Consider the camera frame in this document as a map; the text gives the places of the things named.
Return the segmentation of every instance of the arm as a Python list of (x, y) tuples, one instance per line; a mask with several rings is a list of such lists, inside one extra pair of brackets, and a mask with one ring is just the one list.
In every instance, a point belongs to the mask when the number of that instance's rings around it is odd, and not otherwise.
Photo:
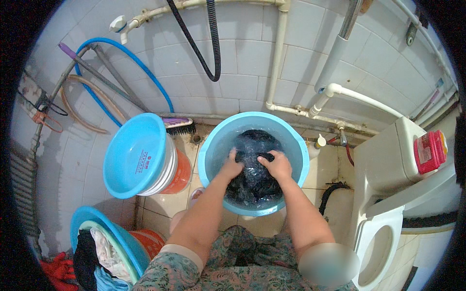
[(328, 223), (319, 210), (310, 202), (298, 184), (291, 178), (291, 165), (283, 153), (270, 151), (275, 159), (272, 162), (263, 157), (258, 161), (274, 177), (283, 191), (287, 206), (290, 235), (293, 240), (298, 261), (311, 246), (321, 243), (334, 243)]
[(217, 229), (221, 220), (226, 187), (244, 167), (242, 163), (235, 162), (235, 157), (236, 149), (232, 149), (225, 165), (212, 179), (199, 200), (181, 218), (167, 241), (167, 244), (179, 244), (194, 251), (204, 265), (209, 258), (210, 248), (218, 236)]

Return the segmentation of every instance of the blue hose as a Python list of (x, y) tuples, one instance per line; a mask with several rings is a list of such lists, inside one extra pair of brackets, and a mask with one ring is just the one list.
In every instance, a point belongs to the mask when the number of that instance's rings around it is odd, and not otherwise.
[[(120, 50), (122, 50), (125, 54), (127, 54), (134, 62), (136, 62), (136, 64), (138, 64), (139, 67), (141, 67), (141, 69), (149, 76), (149, 78), (155, 83), (155, 85), (158, 87), (158, 89), (160, 90), (160, 92), (162, 92), (163, 96), (165, 97), (165, 99), (167, 100), (167, 103), (168, 103), (168, 106), (170, 107), (170, 112), (175, 112), (173, 110), (173, 105), (171, 103), (171, 100), (170, 100), (170, 97), (168, 96), (167, 92), (165, 91), (164, 87), (162, 87), (162, 84), (160, 84), (160, 82), (157, 80), (157, 78), (154, 76), (154, 74), (149, 70), (149, 68), (146, 67), (146, 65), (144, 65), (144, 63), (138, 58), (136, 57), (131, 51), (129, 51), (127, 48), (125, 48), (124, 46), (122, 46), (121, 44), (119, 44), (118, 42), (116, 41), (113, 41), (111, 39), (108, 39), (108, 38), (104, 38), (104, 37), (96, 37), (96, 38), (91, 38), (90, 40), (87, 40), (85, 41), (79, 48), (78, 50), (76, 51), (76, 53), (79, 53), (84, 47), (86, 47), (86, 45), (90, 44), (90, 43), (93, 43), (93, 42), (105, 42), (105, 43), (108, 43), (108, 44), (111, 44), (113, 45), (114, 47), (117, 47), (119, 48)], [(79, 75), (79, 76), (82, 76), (81, 75), (81, 70), (79, 69), (79, 66), (78, 64), (75, 65), (75, 71), (76, 71), (76, 74)], [(110, 117), (110, 119), (116, 124), (118, 125), (119, 127), (121, 127), (121, 123), (118, 122), (118, 120), (112, 115), (111, 112), (108, 111), (108, 109), (105, 107), (105, 105), (99, 100), (99, 98), (97, 98), (96, 94), (92, 91), (91, 88), (89, 88), (89, 86), (83, 84), (84, 88), (89, 92), (89, 94), (92, 96), (92, 98), (94, 98), (94, 100), (97, 102), (97, 104), (99, 104), (99, 106), (102, 108), (102, 110), (105, 112), (105, 114), (107, 114), (108, 117)]]

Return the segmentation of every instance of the light blue bucket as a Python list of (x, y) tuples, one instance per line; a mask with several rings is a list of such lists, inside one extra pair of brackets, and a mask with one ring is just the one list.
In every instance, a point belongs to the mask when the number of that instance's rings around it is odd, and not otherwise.
[(142, 245), (129, 232), (111, 222), (103, 213), (93, 207), (82, 206), (74, 212), (71, 218), (69, 232), (73, 253), (76, 251), (76, 246), (78, 245), (79, 228), (83, 222), (88, 220), (105, 228), (113, 236), (113, 239), (120, 243), (133, 263), (139, 277), (141, 277), (149, 265), (151, 258), (149, 258)]
[(152, 186), (165, 162), (166, 134), (153, 113), (139, 114), (118, 130), (103, 160), (103, 182), (111, 195), (131, 198)]
[[(275, 115), (264, 112), (245, 112), (231, 116), (222, 121), (210, 133), (199, 151), (198, 170), (204, 187), (217, 175), (223, 165), (228, 152), (233, 147), (234, 139), (249, 129), (262, 129), (273, 135), (283, 146), (283, 150), (291, 167), (292, 178), (301, 187), (309, 172), (308, 148), (303, 138), (284, 120)], [(285, 206), (282, 198), (279, 202), (266, 202), (263, 207), (246, 206), (223, 200), (223, 207), (227, 210), (245, 216), (268, 215)]]

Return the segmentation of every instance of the floral dress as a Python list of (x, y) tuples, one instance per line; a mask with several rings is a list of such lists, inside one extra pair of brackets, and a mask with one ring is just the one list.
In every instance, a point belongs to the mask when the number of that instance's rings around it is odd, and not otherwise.
[(311, 283), (298, 272), (296, 253), (288, 234), (254, 237), (244, 227), (235, 225), (213, 243), (201, 274), (191, 259), (163, 252), (155, 256), (132, 290), (357, 291), (357, 288), (352, 282), (336, 288)]

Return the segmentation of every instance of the hand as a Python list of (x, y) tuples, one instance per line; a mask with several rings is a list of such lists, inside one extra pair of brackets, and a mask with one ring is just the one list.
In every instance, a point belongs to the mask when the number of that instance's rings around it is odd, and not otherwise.
[(277, 179), (278, 182), (290, 179), (293, 169), (291, 168), (291, 164), (287, 157), (285, 157), (285, 154), (277, 152), (276, 150), (271, 150), (268, 153), (275, 157), (272, 162), (267, 161), (266, 158), (261, 156), (257, 157), (257, 160), (267, 168), (270, 175)]
[(244, 164), (241, 162), (235, 162), (236, 157), (236, 148), (230, 150), (230, 154), (228, 155), (228, 159), (225, 161), (225, 164), (220, 169), (220, 172), (217, 176), (224, 177), (225, 179), (230, 182), (233, 178), (241, 173), (244, 168)]

